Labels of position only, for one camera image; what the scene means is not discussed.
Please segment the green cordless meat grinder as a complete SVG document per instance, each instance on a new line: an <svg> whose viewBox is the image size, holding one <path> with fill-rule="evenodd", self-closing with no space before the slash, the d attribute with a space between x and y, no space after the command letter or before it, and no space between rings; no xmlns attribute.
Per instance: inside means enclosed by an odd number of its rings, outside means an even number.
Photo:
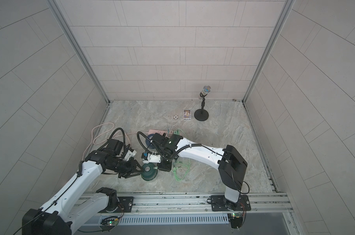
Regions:
<svg viewBox="0 0 355 235"><path fill-rule="evenodd" d="M145 181L151 181L157 176L158 170L153 163L143 164L142 169L141 177Z"/></svg>

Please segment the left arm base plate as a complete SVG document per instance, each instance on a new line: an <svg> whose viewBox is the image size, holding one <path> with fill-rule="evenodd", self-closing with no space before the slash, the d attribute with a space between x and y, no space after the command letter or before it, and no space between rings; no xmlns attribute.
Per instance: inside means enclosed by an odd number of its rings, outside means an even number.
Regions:
<svg viewBox="0 0 355 235"><path fill-rule="evenodd" d="M132 210L134 197L119 197L117 207L103 209L99 213L129 213Z"/></svg>

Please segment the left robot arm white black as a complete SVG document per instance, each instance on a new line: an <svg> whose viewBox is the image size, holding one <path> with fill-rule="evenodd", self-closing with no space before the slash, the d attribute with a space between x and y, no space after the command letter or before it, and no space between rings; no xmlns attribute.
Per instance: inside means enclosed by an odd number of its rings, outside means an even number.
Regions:
<svg viewBox="0 0 355 235"><path fill-rule="evenodd" d="M75 203L88 186L106 170L119 178L138 176L142 167L134 159L136 151L112 136L80 161L77 173L39 209L30 209L19 229L24 235L72 235L100 211L124 213L115 189L102 187L79 207Z"/></svg>

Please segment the blue cordless meat grinder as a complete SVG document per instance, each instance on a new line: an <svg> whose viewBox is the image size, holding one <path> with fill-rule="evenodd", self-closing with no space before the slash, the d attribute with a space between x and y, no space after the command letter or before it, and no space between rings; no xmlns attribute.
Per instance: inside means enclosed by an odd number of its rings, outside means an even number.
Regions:
<svg viewBox="0 0 355 235"><path fill-rule="evenodd" d="M153 136L154 136L154 134L149 134L147 136L147 139L145 140L147 149L155 149L155 147L151 144L151 140L152 140Z"/></svg>

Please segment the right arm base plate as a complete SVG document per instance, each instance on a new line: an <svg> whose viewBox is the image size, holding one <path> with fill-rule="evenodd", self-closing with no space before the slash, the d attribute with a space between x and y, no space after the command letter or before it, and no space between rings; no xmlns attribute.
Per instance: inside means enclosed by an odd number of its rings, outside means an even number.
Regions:
<svg viewBox="0 0 355 235"><path fill-rule="evenodd" d="M251 205L247 195L239 195L236 203L227 200L224 195L212 195L207 199L207 203L211 205L214 212L226 211L250 211Z"/></svg>

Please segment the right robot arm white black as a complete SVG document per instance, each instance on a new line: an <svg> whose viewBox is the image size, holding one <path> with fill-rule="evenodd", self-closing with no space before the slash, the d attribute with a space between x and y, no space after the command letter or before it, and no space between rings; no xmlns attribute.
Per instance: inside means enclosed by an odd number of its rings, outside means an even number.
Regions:
<svg viewBox="0 0 355 235"><path fill-rule="evenodd" d="M219 172L222 183L226 186L223 203L227 210L245 210L247 201L241 198L248 163L233 146L226 148L208 147L194 143L180 135L155 133L151 138L143 132L137 132L137 140L145 150L142 154L143 167L156 168L169 172L173 169L173 161L179 157L193 159L207 164Z"/></svg>

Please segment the pink power strip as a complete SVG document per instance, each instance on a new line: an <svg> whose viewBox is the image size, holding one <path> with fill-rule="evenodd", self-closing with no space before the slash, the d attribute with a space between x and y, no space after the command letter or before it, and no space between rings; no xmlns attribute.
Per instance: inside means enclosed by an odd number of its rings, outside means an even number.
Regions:
<svg viewBox="0 0 355 235"><path fill-rule="evenodd" d="M169 132L168 132L168 131L165 131L165 130L150 129L150 130L148 131L148 134L149 134L149 135L150 135L150 134L155 134L155 133L157 133L157 134L159 134L159 135L169 134Z"/></svg>

